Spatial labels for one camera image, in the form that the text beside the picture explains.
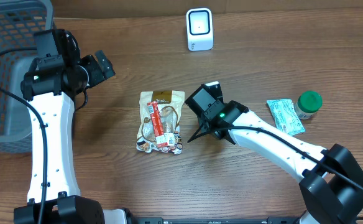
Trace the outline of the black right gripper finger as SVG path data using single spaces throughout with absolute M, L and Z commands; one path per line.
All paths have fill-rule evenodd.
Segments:
M 231 135 L 229 132 L 227 132 L 227 134 L 225 135 L 225 139 L 227 141 L 229 141 L 231 144 L 235 145 L 236 143 L 234 142 L 234 140 L 232 139 Z
M 202 136 L 205 136 L 210 133 L 210 129 L 204 128 L 204 123 L 201 123 L 199 128 L 194 132 L 194 134 L 187 140 L 187 143 L 194 141 L 195 139 L 198 139 Z

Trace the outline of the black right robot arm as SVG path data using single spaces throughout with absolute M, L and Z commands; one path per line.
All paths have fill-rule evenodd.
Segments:
M 363 170 L 340 144 L 330 149 L 290 136 L 248 107 L 223 101 L 218 82 L 202 84 L 185 101 L 200 124 L 192 141 L 212 134 L 246 147 L 281 167 L 297 182 L 306 210 L 295 223 L 355 223 L 363 210 Z

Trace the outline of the snack bag with red label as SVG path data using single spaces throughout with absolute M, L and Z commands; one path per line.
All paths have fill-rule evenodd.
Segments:
M 183 149 L 180 136 L 180 118 L 185 93 L 176 90 L 143 91 L 140 93 L 140 120 L 141 124 L 137 133 L 136 149 L 151 153 L 160 151 L 171 154 L 181 154 Z M 167 146 L 157 147 L 152 120 L 147 103 L 156 101 L 163 131 L 167 139 Z

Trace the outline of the teal wet wipes pack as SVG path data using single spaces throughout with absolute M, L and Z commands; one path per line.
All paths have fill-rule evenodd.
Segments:
M 274 118 L 277 129 L 290 136 L 305 132 L 291 99 L 267 100 L 267 106 Z

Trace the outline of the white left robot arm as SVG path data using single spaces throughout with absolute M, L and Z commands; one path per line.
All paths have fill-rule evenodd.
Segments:
M 105 210 L 80 195 L 73 165 L 74 98 L 114 76 L 102 51 L 81 57 L 64 29 L 34 34 L 35 58 L 21 81 L 32 126 L 32 177 L 27 205 L 14 209 L 14 223 L 135 223 L 125 208 Z

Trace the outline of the red stick snack packet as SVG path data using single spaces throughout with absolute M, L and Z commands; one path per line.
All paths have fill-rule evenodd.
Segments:
M 163 131 L 162 122 L 160 119 L 160 114 L 157 106 L 158 104 L 156 101 L 147 103 L 147 107 L 149 109 L 149 114 L 153 124 L 157 147 L 165 147 L 167 146 L 167 139 Z

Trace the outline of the green lid jar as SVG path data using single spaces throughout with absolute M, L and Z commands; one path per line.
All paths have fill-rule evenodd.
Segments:
M 302 93 L 297 99 L 294 109 L 300 119 L 310 119 L 322 107 L 321 95 L 313 90 Z

